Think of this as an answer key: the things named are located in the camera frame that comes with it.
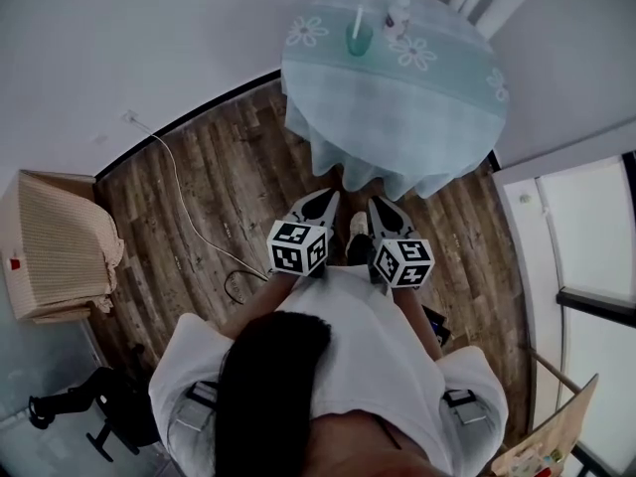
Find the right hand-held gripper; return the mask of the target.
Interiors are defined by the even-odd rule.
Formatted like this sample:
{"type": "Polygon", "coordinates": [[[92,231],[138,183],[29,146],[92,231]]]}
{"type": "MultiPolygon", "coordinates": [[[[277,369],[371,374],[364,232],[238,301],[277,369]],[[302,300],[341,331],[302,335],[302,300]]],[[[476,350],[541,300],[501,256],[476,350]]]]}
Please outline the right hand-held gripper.
{"type": "Polygon", "coordinates": [[[428,278],[435,260],[427,239],[415,239],[408,214],[390,200],[373,196],[368,202],[374,238],[370,277],[389,288],[418,288],[428,278]]]}

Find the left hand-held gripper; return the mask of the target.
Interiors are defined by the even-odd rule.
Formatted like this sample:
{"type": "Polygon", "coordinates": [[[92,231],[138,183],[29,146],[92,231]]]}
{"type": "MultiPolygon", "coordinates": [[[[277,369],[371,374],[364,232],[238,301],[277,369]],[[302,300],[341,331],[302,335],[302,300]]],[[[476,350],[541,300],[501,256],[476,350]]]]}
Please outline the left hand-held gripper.
{"type": "Polygon", "coordinates": [[[319,267],[327,258],[339,203],[335,189],[314,191],[296,201],[284,221],[276,220],[266,241],[271,269],[309,276],[319,267]]]}

